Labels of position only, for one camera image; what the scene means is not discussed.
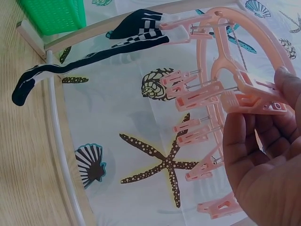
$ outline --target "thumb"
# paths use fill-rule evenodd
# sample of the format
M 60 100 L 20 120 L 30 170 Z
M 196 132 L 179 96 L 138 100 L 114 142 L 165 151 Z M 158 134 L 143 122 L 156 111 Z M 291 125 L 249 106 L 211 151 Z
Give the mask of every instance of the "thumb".
M 301 79 L 291 74 L 285 67 L 275 72 L 274 82 L 288 104 L 295 110 L 298 128 L 301 130 Z

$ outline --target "scallop shell print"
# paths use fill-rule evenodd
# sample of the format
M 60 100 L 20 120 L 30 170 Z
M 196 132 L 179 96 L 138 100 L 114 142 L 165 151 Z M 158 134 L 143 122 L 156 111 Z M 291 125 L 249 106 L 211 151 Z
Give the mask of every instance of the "scallop shell print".
M 86 144 L 75 151 L 81 181 L 84 188 L 88 188 L 95 180 L 102 182 L 106 175 L 105 166 L 102 162 L 103 147 L 97 144 Z
M 173 68 L 157 68 L 145 75 L 142 79 L 141 92 L 143 97 L 153 100 L 167 101 L 166 87 L 160 83 L 160 78 L 174 72 Z
M 287 39 L 279 39 L 280 44 L 285 48 L 287 56 L 294 60 L 297 57 L 296 49 L 292 46 L 292 43 Z
M 107 6 L 109 5 L 113 0 L 92 0 L 92 4 L 97 6 Z
M 245 4 L 246 8 L 260 18 L 271 17 L 269 10 L 257 0 L 249 0 Z

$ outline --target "pink plastic clip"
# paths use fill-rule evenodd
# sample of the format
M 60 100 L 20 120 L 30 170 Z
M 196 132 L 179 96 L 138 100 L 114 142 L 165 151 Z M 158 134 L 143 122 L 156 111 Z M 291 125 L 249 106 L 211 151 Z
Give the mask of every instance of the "pink plastic clip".
M 212 162 L 213 154 L 217 152 L 221 146 L 221 144 L 218 144 L 205 156 L 204 159 L 202 159 L 202 161 L 200 161 L 195 167 L 193 167 L 192 170 L 185 175 L 186 180 L 193 181 L 204 179 L 206 178 L 206 176 L 204 177 L 204 175 L 224 165 L 222 161 L 219 163 Z
M 196 78 L 198 77 L 198 75 L 193 75 L 187 79 L 184 79 L 183 81 L 173 85 L 172 87 L 168 87 L 166 89 L 166 94 L 167 94 L 167 97 L 168 98 L 174 98 L 174 97 L 180 97 L 180 96 L 183 96 L 185 94 L 188 94 L 190 93 L 185 85 L 188 83 L 188 82 L 191 82 L 192 80 L 195 80 Z
M 189 92 L 188 94 L 178 97 L 175 105 L 178 111 L 187 111 L 197 107 L 203 107 L 219 102 L 216 96 L 224 91 L 224 87 L 220 81 L 206 85 L 198 90 Z
M 189 40 L 186 40 L 186 41 L 181 42 L 181 43 L 189 43 L 191 39 L 197 39 L 197 40 L 212 39 L 213 36 L 210 35 L 210 34 L 207 34 L 207 33 L 202 33 L 202 32 L 190 33 L 190 29 L 191 28 L 193 29 L 193 27 L 191 26 L 192 24 L 198 23 L 198 22 L 201 22 L 201 21 L 204 21 L 204 20 L 210 20 L 211 18 L 212 18 L 212 16 L 207 15 L 207 14 L 188 17 L 188 18 L 185 18 L 185 19 L 180 19 L 180 20 L 160 24 L 160 30 L 171 30 L 171 29 L 174 29 L 174 28 L 176 28 L 177 26 L 180 26 L 180 25 L 184 26 L 184 28 L 189 33 Z
M 201 124 L 200 119 L 192 119 L 192 120 L 188 120 L 188 121 L 182 122 L 179 125 L 174 126 L 173 130 L 175 133 L 177 133 L 177 132 L 180 132 L 180 131 L 183 131 L 186 129 L 190 129 L 195 126 L 199 126 L 200 124 Z
M 221 199 L 200 203 L 198 205 L 198 212 L 210 214 L 211 219 L 221 218 L 241 211 L 243 210 L 237 203 L 233 192 Z
M 227 113 L 251 113 L 251 114 L 285 114 L 285 104 L 274 102 L 247 94 L 235 94 L 233 90 L 227 90 L 221 95 L 222 106 Z
M 182 73 L 180 70 L 169 73 L 160 79 L 160 83 L 165 87 L 171 87 L 175 82 L 183 81 L 189 78 L 189 73 Z
M 178 146 L 182 147 L 185 145 L 196 144 L 204 141 L 208 141 L 207 134 L 212 130 L 209 125 L 205 125 L 199 129 L 196 129 L 192 132 L 186 133 L 177 138 Z
M 281 102 L 287 104 L 283 95 L 276 89 L 274 83 L 265 81 L 247 72 L 237 70 L 234 80 L 238 85 L 239 91 L 261 97 L 273 102 Z

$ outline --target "finger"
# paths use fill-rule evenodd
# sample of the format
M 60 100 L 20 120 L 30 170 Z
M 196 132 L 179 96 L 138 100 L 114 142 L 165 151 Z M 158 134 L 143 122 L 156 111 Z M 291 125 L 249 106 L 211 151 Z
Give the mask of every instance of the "finger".
M 283 93 L 288 104 L 295 110 L 297 127 L 301 130 L 301 80 L 280 67 L 274 77 L 276 87 Z
M 276 158 L 288 150 L 290 142 L 281 135 L 270 115 L 256 115 L 255 128 L 268 157 Z
M 259 149 L 256 135 L 255 135 L 255 115 L 254 114 L 244 114 L 246 122 L 246 151 L 249 155 L 255 150 Z
M 298 137 L 290 146 L 289 150 L 285 153 L 285 157 L 287 160 L 290 160 L 297 155 L 301 154 L 301 137 Z
M 294 142 L 300 136 L 293 112 L 287 111 L 284 115 L 273 115 L 272 120 L 280 134 L 290 143 Z
M 255 134 L 255 115 L 244 114 L 246 122 L 246 152 L 254 166 L 266 163 L 269 158 L 259 149 Z
M 226 173 L 235 192 L 242 178 L 254 164 L 248 158 L 245 145 L 246 121 L 242 114 L 227 115 L 223 133 L 223 153 Z

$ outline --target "hand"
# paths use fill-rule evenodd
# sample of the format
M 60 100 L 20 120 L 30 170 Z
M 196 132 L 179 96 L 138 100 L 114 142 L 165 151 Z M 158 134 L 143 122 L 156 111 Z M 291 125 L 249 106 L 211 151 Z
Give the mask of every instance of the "hand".
M 238 203 L 258 226 L 300 226 L 301 80 L 285 68 L 276 71 L 274 80 L 295 113 L 228 114 L 225 168 Z

